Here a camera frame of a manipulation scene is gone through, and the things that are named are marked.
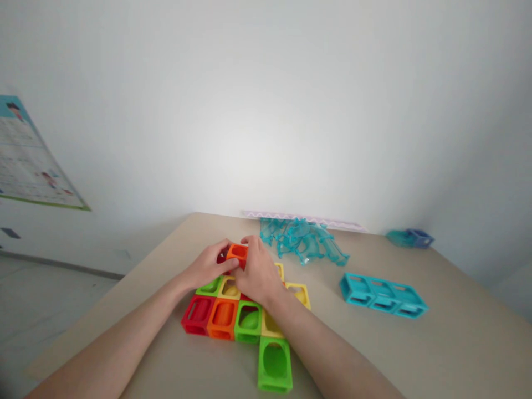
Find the orange block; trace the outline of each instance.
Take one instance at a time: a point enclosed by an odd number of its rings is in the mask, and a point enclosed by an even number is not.
[[[245,261],[248,258],[248,247],[240,244],[232,244],[227,252],[227,259],[237,258],[240,261],[240,267],[245,270]]]
[[[237,319],[238,301],[216,298],[207,331],[211,338],[234,341],[234,323]]]

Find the person's right hand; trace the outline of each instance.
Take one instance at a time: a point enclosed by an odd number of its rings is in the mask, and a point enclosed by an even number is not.
[[[236,268],[233,271],[237,288],[267,308],[286,288],[262,240],[257,236],[246,236],[241,243],[248,245],[248,257],[245,270]]]

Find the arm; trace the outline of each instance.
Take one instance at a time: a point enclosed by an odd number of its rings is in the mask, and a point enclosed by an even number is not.
[[[364,355],[286,290],[258,237],[245,237],[242,243],[249,250],[245,271],[234,272],[238,289],[273,317],[324,397],[403,398]]]
[[[207,247],[184,272],[44,380],[27,399],[120,397],[144,353],[185,294],[238,266],[237,259],[216,263],[217,255],[230,243],[224,240]]]

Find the yellow block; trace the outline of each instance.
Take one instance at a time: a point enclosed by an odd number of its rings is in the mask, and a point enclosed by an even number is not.
[[[273,338],[282,338],[284,335],[281,332],[281,329],[265,310],[262,308],[262,328],[260,334],[263,336],[273,337]]]
[[[279,272],[279,277],[281,277],[281,281],[284,281],[284,266],[282,263],[276,263],[275,266],[277,266],[277,270]]]
[[[240,291],[238,290],[233,276],[224,276],[218,297],[223,299],[240,300]]]
[[[297,284],[297,283],[285,283],[287,286],[287,289],[295,295],[299,301],[305,305],[305,307],[310,310],[310,299],[309,299],[309,292],[306,289],[305,284]]]

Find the pink ruler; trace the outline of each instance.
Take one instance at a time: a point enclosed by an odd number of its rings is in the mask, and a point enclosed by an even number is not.
[[[297,219],[305,218],[307,222],[324,224],[330,228],[342,228],[342,229],[352,230],[352,231],[361,232],[361,233],[368,233],[368,230],[365,227],[359,225],[358,223],[344,222],[344,221],[338,221],[338,220],[333,220],[333,219],[324,219],[324,218],[318,218],[318,217],[313,217],[313,216],[304,216],[304,215],[293,214],[293,213],[244,211],[244,215],[250,218],[267,217],[267,218],[272,218],[272,219],[288,219],[288,220],[293,220],[296,218]]]

